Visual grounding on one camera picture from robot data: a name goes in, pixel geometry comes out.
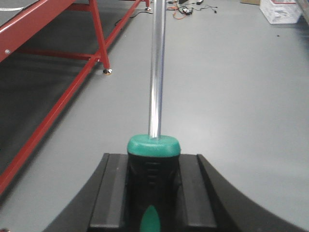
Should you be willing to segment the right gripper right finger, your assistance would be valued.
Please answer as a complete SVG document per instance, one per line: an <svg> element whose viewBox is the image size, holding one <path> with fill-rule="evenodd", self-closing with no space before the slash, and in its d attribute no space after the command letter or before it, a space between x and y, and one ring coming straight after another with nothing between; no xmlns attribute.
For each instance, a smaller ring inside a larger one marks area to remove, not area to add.
<svg viewBox="0 0 309 232"><path fill-rule="evenodd" d="M228 182L202 155L179 157L183 232L301 232Z"/></svg>

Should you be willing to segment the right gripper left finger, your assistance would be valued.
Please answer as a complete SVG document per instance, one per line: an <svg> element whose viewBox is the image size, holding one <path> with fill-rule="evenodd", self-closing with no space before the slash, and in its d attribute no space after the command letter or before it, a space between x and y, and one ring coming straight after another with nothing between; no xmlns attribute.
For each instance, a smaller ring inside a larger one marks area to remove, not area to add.
<svg viewBox="0 0 309 232"><path fill-rule="evenodd" d="M126 232L127 164L127 155L105 153L87 183L45 231Z"/></svg>

